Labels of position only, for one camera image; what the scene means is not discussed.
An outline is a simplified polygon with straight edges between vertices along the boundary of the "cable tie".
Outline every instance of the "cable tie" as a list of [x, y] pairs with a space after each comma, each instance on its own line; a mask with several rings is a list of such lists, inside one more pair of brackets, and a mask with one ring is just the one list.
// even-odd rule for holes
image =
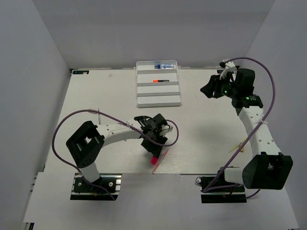
[[128, 127], [129, 130], [132, 130], [132, 128], [130, 127], [130, 122], [129, 121], [127, 122], [127, 127]]
[[267, 121], [263, 121], [263, 120], [260, 120], [258, 123], [262, 123], [262, 124], [267, 125], [269, 122], [267, 122]]
[[95, 112], [96, 110], [93, 108], [89, 108], [89, 110], [93, 110], [93, 111], [89, 111], [90, 114], [98, 114], [97, 112]]

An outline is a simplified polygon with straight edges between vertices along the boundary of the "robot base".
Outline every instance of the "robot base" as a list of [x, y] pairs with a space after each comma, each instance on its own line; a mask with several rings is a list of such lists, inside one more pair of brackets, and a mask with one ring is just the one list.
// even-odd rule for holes
[[[118, 197], [121, 175], [100, 175], [101, 186], [108, 190], [115, 200]], [[112, 198], [101, 189], [92, 187], [84, 182], [80, 174], [75, 174], [72, 185], [71, 200], [110, 200]]]
[[[213, 177], [200, 176], [201, 190], [203, 191], [207, 185], [213, 180]], [[226, 181], [218, 180], [215, 186], [231, 185]], [[244, 186], [227, 188], [227, 189], [217, 189], [208, 191], [206, 193], [201, 193], [201, 203], [246, 203], [245, 188]]]

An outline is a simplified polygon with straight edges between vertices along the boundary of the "white tray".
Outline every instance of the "white tray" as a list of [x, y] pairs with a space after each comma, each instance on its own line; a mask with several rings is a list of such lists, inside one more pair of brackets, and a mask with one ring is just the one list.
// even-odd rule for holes
[[[155, 69], [155, 65], [173, 65], [171, 69]], [[144, 107], [180, 106], [178, 66], [175, 60], [138, 61], [136, 63], [137, 105]]]

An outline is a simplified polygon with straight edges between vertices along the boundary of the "white table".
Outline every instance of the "white table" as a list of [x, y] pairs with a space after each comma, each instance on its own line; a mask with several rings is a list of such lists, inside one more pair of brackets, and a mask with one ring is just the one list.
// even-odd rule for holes
[[[179, 141], [169, 148], [155, 175], [150, 174], [151, 155], [140, 146], [141, 140], [103, 148], [96, 159], [99, 172], [123, 173], [115, 202], [70, 200], [75, 170], [50, 152], [44, 172], [37, 177], [24, 222], [34, 222], [34, 230], [298, 228], [285, 189], [261, 191], [246, 204], [201, 204], [196, 175], [178, 173], [215, 174], [233, 154], [229, 149], [246, 133], [230, 99], [207, 99], [200, 92], [216, 70], [182, 69], [179, 74], [182, 106], [147, 109], [136, 106], [135, 70], [90, 70], [88, 75], [72, 75], [60, 119], [87, 108], [99, 108], [122, 120], [161, 113], [178, 124]], [[70, 162], [65, 142], [87, 120], [98, 124], [97, 115], [79, 114], [59, 131], [56, 149]], [[112, 122], [102, 118], [102, 124]], [[167, 134], [170, 141], [175, 136], [174, 131]], [[244, 166], [250, 159], [248, 144], [232, 165]]]
[[[236, 115], [229, 98], [208, 99], [200, 88], [208, 83], [216, 70], [179, 70], [182, 95], [180, 107], [138, 108], [136, 103], [135, 70], [90, 70], [87, 75], [72, 75], [60, 119], [80, 109], [99, 108], [100, 111], [121, 120], [139, 115], [155, 116], [161, 113], [179, 126], [180, 137], [176, 145], [169, 148], [167, 156], [157, 173], [202, 174], [216, 173], [238, 145], [246, 132]], [[67, 120], [58, 132], [56, 149], [65, 159], [73, 159], [65, 145], [67, 139], [85, 121], [98, 124], [98, 116], [90, 113], [78, 114]], [[102, 124], [114, 123], [102, 117]], [[176, 137], [175, 129], [168, 133], [168, 143]], [[150, 173], [151, 154], [141, 146], [141, 139], [118, 142], [103, 148], [96, 159], [100, 173]], [[251, 159], [251, 148], [247, 144], [231, 165], [244, 166]], [[70, 166], [60, 162], [50, 150], [45, 172], [74, 172]]]

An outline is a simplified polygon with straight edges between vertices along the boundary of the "white wall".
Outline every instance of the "white wall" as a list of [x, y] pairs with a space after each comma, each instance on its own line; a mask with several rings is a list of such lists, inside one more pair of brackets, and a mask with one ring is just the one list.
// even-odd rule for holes
[[[306, 9], [305, 0], [276, 0], [247, 54], [263, 62], [275, 79], [277, 97], [269, 127], [283, 154], [294, 161], [286, 189], [302, 230], [307, 229]], [[250, 62], [242, 67], [256, 70], [256, 93], [268, 108], [272, 87], [267, 74]]]
[[245, 55], [274, 0], [33, 0], [69, 68]]
[[0, 228], [18, 230], [69, 70], [31, 0], [0, 6]]

